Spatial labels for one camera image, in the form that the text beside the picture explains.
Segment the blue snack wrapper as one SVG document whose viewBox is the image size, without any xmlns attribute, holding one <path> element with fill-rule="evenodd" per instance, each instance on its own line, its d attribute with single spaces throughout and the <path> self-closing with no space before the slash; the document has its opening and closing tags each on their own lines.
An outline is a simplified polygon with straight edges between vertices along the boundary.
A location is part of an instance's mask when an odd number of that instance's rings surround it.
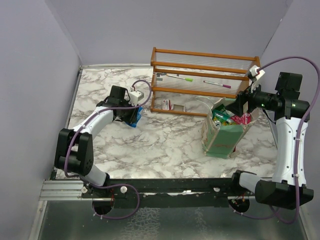
<svg viewBox="0 0 320 240">
<path fill-rule="evenodd" d="M 131 120 L 131 122 L 126 122 L 126 124 L 132 128 L 136 128 L 137 127 L 137 124 L 139 122 L 139 120 L 141 119 L 142 117 L 142 114 L 141 114 L 141 111 L 143 110 L 143 107 L 139 107 L 136 109 L 136 113 L 134 114 L 134 119 Z"/>
</svg>

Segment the red small snack packet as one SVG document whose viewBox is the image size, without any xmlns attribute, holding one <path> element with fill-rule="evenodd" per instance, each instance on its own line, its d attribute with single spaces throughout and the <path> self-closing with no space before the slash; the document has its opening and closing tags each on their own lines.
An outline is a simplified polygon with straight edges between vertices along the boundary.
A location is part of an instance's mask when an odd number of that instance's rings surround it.
<svg viewBox="0 0 320 240">
<path fill-rule="evenodd" d="M 238 125 L 247 125 L 252 120 L 250 113 L 244 113 L 242 116 L 234 115 L 231 119 Z"/>
</svg>

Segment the Fox's spring tea candy bag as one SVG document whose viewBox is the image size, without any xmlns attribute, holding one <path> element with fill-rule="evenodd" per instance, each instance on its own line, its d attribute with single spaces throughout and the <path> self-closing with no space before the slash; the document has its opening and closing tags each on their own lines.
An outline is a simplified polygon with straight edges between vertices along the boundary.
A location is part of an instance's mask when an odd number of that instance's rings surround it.
<svg viewBox="0 0 320 240">
<path fill-rule="evenodd" d="M 221 122 L 222 126 L 231 126 L 231 125 L 236 125 L 237 124 L 232 119 L 227 119 L 227 120 L 222 119 L 220 122 Z"/>
</svg>

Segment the teal snack bag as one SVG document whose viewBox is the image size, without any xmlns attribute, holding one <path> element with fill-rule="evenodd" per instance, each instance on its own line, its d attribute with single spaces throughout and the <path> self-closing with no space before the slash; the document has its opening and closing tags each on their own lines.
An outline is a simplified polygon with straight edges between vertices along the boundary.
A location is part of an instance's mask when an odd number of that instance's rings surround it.
<svg viewBox="0 0 320 240">
<path fill-rule="evenodd" d="M 217 118 L 223 119 L 223 120 L 226 121 L 226 122 L 229 122 L 229 123 L 232 122 L 231 117 L 230 117 L 229 115 L 223 113 L 223 112 L 220 112 L 220 111 L 218 111 L 218 110 L 214 110 L 214 111 L 212 112 L 212 114 L 213 114 L 214 116 L 216 116 Z"/>
</svg>

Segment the green beige paper bag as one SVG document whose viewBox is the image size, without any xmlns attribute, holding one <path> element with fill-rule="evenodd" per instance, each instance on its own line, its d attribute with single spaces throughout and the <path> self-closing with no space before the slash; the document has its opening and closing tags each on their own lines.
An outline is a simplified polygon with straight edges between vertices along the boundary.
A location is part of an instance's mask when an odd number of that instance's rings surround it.
<svg viewBox="0 0 320 240">
<path fill-rule="evenodd" d="M 209 157 L 228 158 L 236 149 L 237 144 L 249 131 L 259 117 L 259 110 L 251 112 L 251 122 L 247 125 L 221 125 L 221 118 L 213 115 L 214 108 L 223 104 L 225 107 L 234 101 L 230 98 L 220 98 L 209 108 L 201 128 L 201 144 L 204 154 Z M 234 114 L 228 110 L 223 112 L 230 117 Z"/>
</svg>

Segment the green candy bag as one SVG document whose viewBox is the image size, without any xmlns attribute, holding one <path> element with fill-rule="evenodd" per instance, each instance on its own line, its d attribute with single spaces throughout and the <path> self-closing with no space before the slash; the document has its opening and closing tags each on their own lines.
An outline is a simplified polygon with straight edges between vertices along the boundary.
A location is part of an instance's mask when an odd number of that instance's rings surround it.
<svg viewBox="0 0 320 240">
<path fill-rule="evenodd" d="M 215 111 L 219 111 L 219 112 L 221 112 L 221 113 L 225 113 L 225 112 L 226 112 L 226 107 L 225 107 L 224 104 L 221 104 L 221 105 L 215 107 L 214 110 L 215 110 Z"/>
</svg>

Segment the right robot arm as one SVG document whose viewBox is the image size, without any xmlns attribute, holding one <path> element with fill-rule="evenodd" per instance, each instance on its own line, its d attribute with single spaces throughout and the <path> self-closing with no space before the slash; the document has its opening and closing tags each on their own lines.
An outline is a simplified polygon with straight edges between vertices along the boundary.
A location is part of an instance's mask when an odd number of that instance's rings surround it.
<svg viewBox="0 0 320 240">
<path fill-rule="evenodd" d="M 241 117 L 256 108 L 272 111 L 277 130 L 277 159 L 271 180 L 254 173 L 237 170 L 232 175 L 229 189 L 240 196 L 247 190 L 258 203 L 293 210 L 314 197 L 306 186 L 304 174 L 304 138 L 310 115 L 310 104 L 300 100 L 301 74 L 281 72 L 276 83 L 276 93 L 263 92 L 258 86 L 240 91 L 236 100 L 226 109 Z"/>
</svg>

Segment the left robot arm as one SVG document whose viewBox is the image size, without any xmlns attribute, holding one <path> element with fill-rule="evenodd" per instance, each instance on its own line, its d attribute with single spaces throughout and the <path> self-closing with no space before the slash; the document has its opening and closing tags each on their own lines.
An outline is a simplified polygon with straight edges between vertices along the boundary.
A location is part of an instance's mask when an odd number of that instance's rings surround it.
<svg viewBox="0 0 320 240">
<path fill-rule="evenodd" d="M 110 175 L 94 164 L 93 141 L 96 136 L 115 120 L 136 124 L 139 110 L 152 96 L 145 97 L 133 85 L 131 91 L 113 85 L 109 95 L 100 101 L 94 111 L 72 129 L 60 130 L 54 158 L 54 166 L 67 178 L 79 177 L 91 185 L 97 196 L 106 197 L 112 188 Z"/>
</svg>

